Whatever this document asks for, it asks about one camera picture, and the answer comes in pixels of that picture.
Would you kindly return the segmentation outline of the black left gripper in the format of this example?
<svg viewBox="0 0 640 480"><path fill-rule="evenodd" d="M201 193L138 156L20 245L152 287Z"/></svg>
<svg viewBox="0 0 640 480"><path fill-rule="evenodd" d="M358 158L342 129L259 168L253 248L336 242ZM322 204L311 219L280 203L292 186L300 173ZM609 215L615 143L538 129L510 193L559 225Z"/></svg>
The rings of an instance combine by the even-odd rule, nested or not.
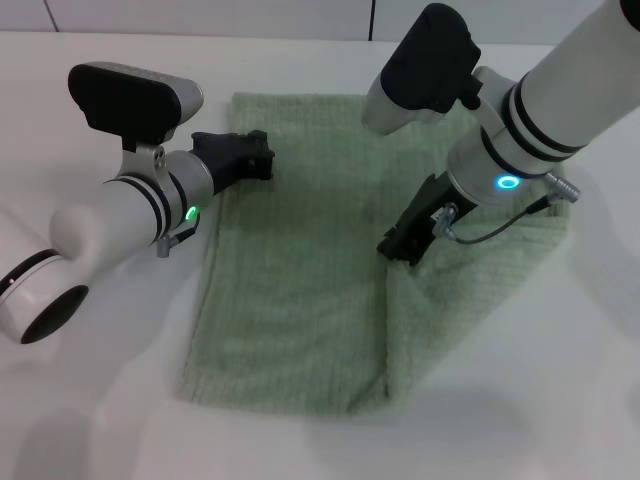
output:
<svg viewBox="0 0 640 480"><path fill-rule="evenodd" d="M273 178L275 153L270 150L264 131L253 130L247 135L195 132L191 138L191 153L208 169L215 194L241 180ZM251 150L256 154L249 158Z"/></svg>

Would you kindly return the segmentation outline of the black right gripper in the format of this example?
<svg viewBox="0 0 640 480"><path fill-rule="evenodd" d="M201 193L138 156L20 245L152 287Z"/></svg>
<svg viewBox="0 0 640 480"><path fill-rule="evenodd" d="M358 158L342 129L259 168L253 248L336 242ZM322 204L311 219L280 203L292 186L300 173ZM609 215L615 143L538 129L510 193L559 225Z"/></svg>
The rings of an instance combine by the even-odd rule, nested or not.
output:
<svg viewBox="0 0 640 480"><path fill-rule="evenodd" d="M458 208L461 219L477 207L453 185L447 173L430 175L403 212L396 226L391 227L377 245L377 251L388 260L406 261L415 267L435 240L433 215L446 203Z"/></svg>

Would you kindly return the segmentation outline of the green ribbed towel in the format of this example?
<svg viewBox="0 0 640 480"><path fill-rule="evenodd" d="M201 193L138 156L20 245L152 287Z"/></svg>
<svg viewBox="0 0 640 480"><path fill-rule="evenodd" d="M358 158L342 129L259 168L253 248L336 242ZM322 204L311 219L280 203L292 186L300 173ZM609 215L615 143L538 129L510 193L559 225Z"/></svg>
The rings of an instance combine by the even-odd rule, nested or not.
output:
<svg viewBox="0 0 640 480"><path fill-rule="evenodd" d="M566 234L564 203L525 216L533 186L460 221L415 266L376 247L453 143L455 107L386 136L358 95L237 93L235 130L262 130L273 178L218 198L184 396L209 407L346 416L406 397Z"/></svg>

